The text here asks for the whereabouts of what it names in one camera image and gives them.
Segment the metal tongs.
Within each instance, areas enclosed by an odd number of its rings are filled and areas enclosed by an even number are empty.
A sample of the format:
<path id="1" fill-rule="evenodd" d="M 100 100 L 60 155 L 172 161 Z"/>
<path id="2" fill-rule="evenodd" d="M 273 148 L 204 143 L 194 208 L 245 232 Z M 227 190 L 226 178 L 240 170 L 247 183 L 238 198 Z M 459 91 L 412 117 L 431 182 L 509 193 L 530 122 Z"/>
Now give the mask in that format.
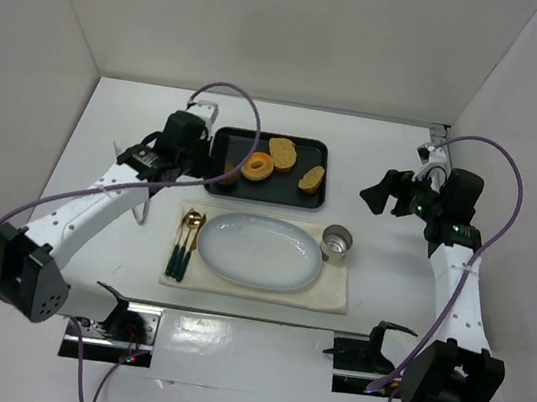
<path id="1" fill-rule="evenodd" d="M 117 144 L 116 141 L 113 141 L 112 144 L 114 148 L 113 150 L 114 150 L 115 157 L 118 157 L 120 154 L 122 154 L 123 149 L 120 148 L 120 146 Z M 150 202 L 146 201 L 141 206 L 134 207 L 132 209 L 131 213 L 134 216 L 134 220 L 136 224 L 141 225 L 141 226 L 145 224 L 146 219 L 147 219 L 147 213 L 149 212 L 149 206 L 150 206 Z"/>

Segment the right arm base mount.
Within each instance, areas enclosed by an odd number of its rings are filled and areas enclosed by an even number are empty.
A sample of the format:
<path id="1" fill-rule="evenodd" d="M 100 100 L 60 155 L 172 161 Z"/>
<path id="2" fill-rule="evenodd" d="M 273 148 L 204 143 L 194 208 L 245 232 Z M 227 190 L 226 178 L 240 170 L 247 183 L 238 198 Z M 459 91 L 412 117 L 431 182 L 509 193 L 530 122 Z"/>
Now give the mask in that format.
<path id="1" fill-rule="evenodd" d="M 367 395 L 366 386 L 376 378 L 388 375 L 395 369 L 392 359 L 400 362 L 403 349 L 398 355 L 383 354 L 385 334 L 397 331 L 418 338 L 415 331 L 392 322 L 381 321 L 373 327 L 367 337 L 338 334 L 332 346 L 322 351 L 332 359 L 332 392 Z"/>

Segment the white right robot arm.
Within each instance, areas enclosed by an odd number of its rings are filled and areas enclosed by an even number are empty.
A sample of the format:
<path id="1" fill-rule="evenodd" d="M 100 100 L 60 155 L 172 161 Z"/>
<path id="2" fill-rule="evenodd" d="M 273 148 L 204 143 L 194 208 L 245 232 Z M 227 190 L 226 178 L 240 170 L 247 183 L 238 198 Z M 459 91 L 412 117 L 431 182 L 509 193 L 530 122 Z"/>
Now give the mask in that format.
<path id="1" fill-rule="evenodd" d="M 426 174 L 391 169 L 360 192 L 369 210 L 417 216 L 435 280 L 436 321 L 392 373 L 368 384 L 369 391 L 400 382 L 401 402 L 490 402 L 504 380 L 504 362 L 492 356 L 482 327 L 479 271 L 483 242 L 472 225 L 484 181 L 454 169 L 435 189 Z"/>

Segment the orange bagel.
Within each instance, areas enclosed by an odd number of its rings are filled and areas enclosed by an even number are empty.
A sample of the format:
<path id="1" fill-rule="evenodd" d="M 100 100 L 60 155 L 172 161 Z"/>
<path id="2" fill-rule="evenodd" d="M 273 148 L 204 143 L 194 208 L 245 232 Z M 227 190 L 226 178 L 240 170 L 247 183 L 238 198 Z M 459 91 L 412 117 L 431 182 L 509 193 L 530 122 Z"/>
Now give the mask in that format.
<path id="1" fill-rule="evenodd" d="M 274 168 L 273 158 L 269 154 L 255 152 L 241 167 L 241 175 L 249 181 L 261 182 L 273 173 Z"/>

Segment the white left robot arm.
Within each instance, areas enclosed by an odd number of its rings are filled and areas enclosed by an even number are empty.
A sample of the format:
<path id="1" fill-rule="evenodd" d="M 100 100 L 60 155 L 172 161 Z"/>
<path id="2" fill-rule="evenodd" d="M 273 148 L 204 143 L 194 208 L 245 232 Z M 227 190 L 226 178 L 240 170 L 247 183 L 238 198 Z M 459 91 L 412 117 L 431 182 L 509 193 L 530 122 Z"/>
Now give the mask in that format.
<path id="1" fill-rule="evenodd" d="M 89 195 L 21 228 L 0 225 L 0 296 L 33 323 L 60 313 L 73 290 L 62 270 L 81 247 L 160 184 L 204 176 L 217 116 L 205 101 L 172 113 L 162 130 L 119 154 Z"/>

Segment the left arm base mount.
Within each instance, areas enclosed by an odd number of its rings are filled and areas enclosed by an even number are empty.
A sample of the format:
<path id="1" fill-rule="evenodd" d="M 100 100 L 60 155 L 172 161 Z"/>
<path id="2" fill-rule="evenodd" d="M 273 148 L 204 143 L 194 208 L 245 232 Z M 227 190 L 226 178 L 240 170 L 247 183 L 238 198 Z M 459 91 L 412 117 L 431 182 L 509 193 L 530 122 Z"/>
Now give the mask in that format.
<path id="1" fill-rule="evenodd" d="M 148 368 L 163 312 L 162 306 L 129 299 L 102 281 L 72 283 L 58 311 L 68 320 L 58 355 L 77 358 L 82 339 L 85 360 L 113 364 L 128 356 L 132 367 Z"/>

